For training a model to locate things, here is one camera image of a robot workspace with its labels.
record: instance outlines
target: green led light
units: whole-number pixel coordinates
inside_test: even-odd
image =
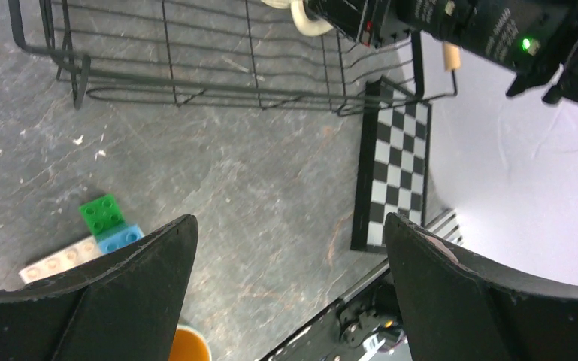
[[[528,38],[524,38],[523,41],[521,41],[521,47],[523,48],[523,50],[530,49],[531,45],[532,45],[532,40],[530,40]]]

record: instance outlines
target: checkerboard pattern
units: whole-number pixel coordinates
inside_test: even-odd
[[[379,91],[381,96],[392,94],[394,99],[411,97],[383,83]],[[401,214],[420,226],[425,225],[430,113],[430,105],[418,103],[382,109],[372,118],[365,115],[352,249],[383,252],[374,248],[383,247],[388,213]]]
[[[425,105],[379,112],[369,244],[382,244],[383,225],[388,213],[401,214],[422,226],[427,140],[428,107]]]

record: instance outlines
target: lego brick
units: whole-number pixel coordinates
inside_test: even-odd
[[[78,210],[94,236],[125,224],[123,213],[111,194],[81,205]]]
[[[57,275],[92,259],[102,256],[101,248],[93,236],[63,248],[62,250],[33,263],[19,272],[26,284]]]
[[[140,227],[133,224],[130,226],[119,226],[111,231],[107,231],[97,239],[101,251],[103,253],[111,253],[121,247],[125,247],[127,244],[136,242],[143,237],[144,233],[141,231]]]

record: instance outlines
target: white mug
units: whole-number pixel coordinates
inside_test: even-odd
[[[262,0],[265,4],[278,9],[291,8],[293,23],[298,31],[305,36],[320,36],[331,31],[333,26],[326,20],[311,20],[304,10],[304,0]]]

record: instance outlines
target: wire rack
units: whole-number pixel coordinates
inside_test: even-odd
[[[8,1],[17,45],[53,59],[56,79],[71,84],[76,108],[87,95],[346,115],[367,105],[410,104],[423,94],[416,33],[372,50],[336,32],[302,36],[288,11],[259,0],[40,0],[45,44],[35,46],[26,42],[19,0]],[[410,97],[362,93],[381,76],[401,79]]]

